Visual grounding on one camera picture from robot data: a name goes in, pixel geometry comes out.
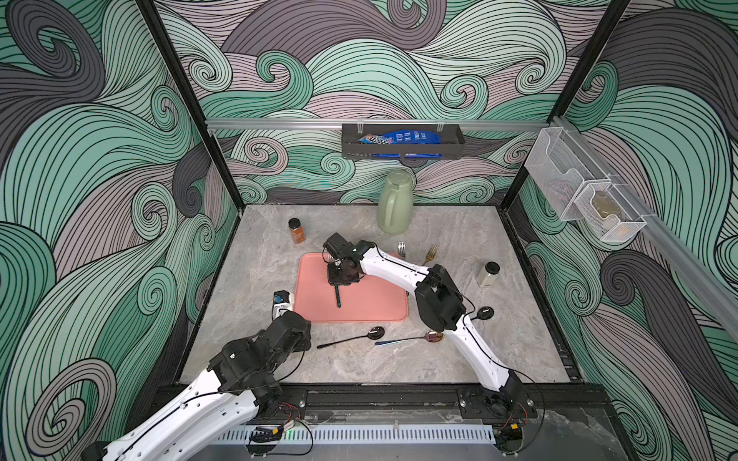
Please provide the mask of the gold fork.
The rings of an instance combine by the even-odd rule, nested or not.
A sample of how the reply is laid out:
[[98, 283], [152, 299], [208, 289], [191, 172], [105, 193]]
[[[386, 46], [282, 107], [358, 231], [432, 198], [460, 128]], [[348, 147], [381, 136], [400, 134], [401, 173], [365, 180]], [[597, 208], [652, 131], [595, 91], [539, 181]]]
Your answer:
[[438, 252], [438, 246], [432, 245], [426, 254], [423, 265], [427, 266], [430, 262], [434, 261]]

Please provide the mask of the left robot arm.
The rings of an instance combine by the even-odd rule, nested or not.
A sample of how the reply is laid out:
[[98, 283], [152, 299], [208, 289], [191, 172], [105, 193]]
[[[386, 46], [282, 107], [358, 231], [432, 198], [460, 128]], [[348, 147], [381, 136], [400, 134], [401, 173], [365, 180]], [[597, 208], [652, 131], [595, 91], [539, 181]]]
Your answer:
[[84, 460], [188, 460], [233, 426], [283, 402], [274, 377], [292, 353], [311, 348], [311, 322], [286, 311], [255, 335], [228, 342], [191, 384], [145, 422]]

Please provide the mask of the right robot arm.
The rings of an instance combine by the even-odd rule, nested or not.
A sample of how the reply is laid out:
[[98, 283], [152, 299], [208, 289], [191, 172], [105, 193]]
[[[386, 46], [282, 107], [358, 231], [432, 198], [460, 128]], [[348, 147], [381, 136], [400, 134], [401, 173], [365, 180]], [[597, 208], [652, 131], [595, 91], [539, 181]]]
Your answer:
[[348, 286], [375, 277], [413, 295], [421, 321], [451, 340], [484, 388], [493, 413], [529, 409], [524, 383], [486, 344], [466, 311], [465, 296], [443, 266], [412, 264], [386, 253], [374, 242], [354, 244], [337, 232], [325, 241], [323, 252], [332, 259], [328, 263], [329, 284]]

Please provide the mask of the pink plastic tray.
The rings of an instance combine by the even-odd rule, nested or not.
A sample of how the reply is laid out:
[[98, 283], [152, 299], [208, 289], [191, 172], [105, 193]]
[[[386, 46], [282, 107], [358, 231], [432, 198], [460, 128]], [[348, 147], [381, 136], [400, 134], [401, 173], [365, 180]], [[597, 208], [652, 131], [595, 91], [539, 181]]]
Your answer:
[[328, 264], [319, 253], [300, 259], [294, 311], [317, 323], [401, 322], [409, 316], [405, 290], [377, 277], [340, 286], [342, 307], [336, 307]]

